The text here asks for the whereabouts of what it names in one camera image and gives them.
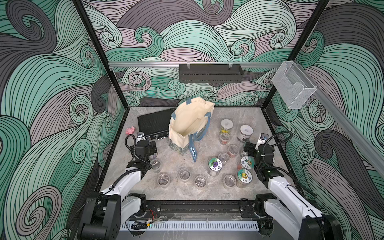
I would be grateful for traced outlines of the purple flower label jar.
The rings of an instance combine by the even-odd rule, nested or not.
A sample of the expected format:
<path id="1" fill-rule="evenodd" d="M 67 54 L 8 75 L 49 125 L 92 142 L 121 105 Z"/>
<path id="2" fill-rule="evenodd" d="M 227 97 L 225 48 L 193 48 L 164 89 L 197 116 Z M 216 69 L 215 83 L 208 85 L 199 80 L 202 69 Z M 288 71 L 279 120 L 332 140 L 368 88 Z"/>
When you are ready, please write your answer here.
<path id="1" fill-rule="evenodd" d="M 208 174 L 212 177 L 219 175 L 220 171 L 223 168 L 222 161 L 218 158 L 212 158 L 208 162 Z"/>

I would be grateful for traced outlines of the cream canvas tote bag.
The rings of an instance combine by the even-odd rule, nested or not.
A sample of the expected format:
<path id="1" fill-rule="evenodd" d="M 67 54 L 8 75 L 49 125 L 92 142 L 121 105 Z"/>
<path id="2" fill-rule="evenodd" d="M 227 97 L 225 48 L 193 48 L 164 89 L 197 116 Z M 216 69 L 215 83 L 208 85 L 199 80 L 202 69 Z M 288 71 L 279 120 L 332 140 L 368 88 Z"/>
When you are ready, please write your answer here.
<path id="1" fill-rule="evenodd" d="M 169 141 L 172 150 L 179 154 L 190 152 L 193 161 L 198 158 L 195 142 L 206 135 L 215 103 L 197 97 L 187 99 L 171 114 L 169 124 Z"/>

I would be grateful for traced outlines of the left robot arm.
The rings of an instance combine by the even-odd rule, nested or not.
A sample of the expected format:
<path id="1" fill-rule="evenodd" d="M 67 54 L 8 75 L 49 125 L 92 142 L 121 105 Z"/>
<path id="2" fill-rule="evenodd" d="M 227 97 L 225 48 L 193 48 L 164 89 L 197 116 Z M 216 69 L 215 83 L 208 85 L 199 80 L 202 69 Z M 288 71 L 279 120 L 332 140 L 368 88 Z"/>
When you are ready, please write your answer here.
<path id="1" fill-rule="evenodd" d="M 152 168 L 150 158 L 157 154 L 157 146 L 154 141 L 146 140 L 142 132 L 136 137 L 127 135 L 125 146 L 133 159 L 109 187 L 92 193 L 80 207 L 78 240 L 115 240 L 122 223 L 145 207 L 144 197 L 129 192 Z"/>

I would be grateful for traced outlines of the white lid flower jar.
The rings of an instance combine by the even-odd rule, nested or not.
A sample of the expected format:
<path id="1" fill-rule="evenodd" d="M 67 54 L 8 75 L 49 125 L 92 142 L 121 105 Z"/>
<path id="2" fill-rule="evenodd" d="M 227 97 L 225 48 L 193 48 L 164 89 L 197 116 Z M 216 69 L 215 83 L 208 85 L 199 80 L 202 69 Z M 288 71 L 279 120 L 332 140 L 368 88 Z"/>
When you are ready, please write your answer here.
<path id="1" fill-rule="evenodd" d="M 236 175 L 237 187 L 246 188 L 253 181 L 252 173 L 247 169 L 240 169 Z"/>

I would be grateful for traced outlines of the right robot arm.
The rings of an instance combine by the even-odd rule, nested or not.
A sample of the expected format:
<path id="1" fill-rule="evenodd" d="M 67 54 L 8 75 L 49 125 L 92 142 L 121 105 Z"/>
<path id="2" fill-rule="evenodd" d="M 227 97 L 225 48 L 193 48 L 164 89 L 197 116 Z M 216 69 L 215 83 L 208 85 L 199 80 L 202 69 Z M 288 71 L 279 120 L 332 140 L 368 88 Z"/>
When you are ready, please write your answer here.
<path id="1" fill-rule="evenodd" d="M 256 197 L 256 214 L 276 220 L 294 240 L 342 239 L 340 222 L 307 201 L 285 178 L 289 172 L 273 165 L 275 145 L 269 141 L 262 134 L 256 144 L 244 145 L 244 152 L 255 161 L 257 178 L 270 190 Z"/>

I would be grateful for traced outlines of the clear small seed jar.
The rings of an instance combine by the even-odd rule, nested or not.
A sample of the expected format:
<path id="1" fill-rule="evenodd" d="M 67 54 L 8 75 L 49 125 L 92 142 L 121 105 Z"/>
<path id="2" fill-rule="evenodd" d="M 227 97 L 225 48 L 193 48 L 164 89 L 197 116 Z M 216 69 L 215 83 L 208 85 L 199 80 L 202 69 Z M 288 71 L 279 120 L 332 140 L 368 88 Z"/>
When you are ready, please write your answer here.
<path id="1" fill-rule="evenodd" d="M 232 189 L 236 186 L 237 181 L 233 175 L 225 175 L 223 177 L 223 186 L 225 189 Z"/>

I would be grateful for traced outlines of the green lid seed jar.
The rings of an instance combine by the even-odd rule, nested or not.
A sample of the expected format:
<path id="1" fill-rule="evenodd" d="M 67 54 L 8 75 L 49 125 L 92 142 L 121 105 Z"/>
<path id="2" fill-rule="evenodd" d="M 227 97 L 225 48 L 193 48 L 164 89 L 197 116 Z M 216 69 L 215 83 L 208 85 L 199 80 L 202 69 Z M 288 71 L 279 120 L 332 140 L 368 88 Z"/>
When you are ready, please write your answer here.
<path id="1" fill-rule="evenodd" d="M 238 163 L 238 170 L 240 169 L 246 169 L 246 170 L 252 170 L 255 167 L 255 160 L 253 157 L 244 156 L 240 159 Z"/>

